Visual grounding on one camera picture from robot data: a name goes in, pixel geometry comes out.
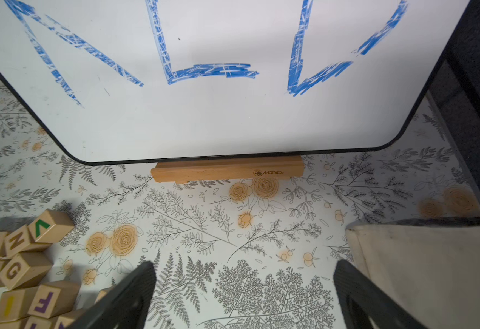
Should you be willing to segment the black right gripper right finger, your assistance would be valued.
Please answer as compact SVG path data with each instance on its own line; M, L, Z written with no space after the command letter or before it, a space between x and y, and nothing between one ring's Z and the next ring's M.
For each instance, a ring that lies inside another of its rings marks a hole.
M347 328L423 328L352 263L337 262L334 286Z

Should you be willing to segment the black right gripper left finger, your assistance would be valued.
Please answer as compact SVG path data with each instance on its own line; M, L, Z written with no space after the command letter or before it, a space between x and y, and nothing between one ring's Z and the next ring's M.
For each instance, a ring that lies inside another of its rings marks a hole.
M69 327L144 328L155 286L154 264L145 261Z

